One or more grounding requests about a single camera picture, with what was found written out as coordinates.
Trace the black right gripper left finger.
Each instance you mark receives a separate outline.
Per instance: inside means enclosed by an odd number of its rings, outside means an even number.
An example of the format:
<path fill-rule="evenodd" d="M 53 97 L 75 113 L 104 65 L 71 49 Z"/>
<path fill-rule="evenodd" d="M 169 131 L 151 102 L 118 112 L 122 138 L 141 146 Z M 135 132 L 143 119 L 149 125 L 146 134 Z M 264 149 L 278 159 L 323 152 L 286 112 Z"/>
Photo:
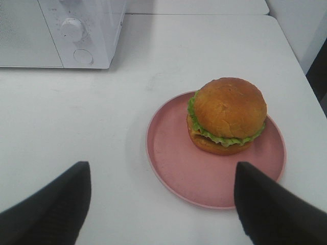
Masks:
<path fill-rule="evenodd" d="M 80 161 L 1 212 L 1 244 L 75 244 L 90 199 L 90 166 Z"/>

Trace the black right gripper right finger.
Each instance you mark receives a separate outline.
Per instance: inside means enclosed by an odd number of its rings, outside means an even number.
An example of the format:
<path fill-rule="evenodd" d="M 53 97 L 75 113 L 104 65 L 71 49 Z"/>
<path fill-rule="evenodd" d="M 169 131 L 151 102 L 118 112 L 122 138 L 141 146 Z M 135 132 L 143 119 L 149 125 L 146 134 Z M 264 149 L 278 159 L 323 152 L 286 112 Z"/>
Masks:
<path fill-rule="evenodd" d="M 248 162 L 238 162 L 234 200 L 253 244 L 326 244 L 326 212 L 295 196 Z"/>

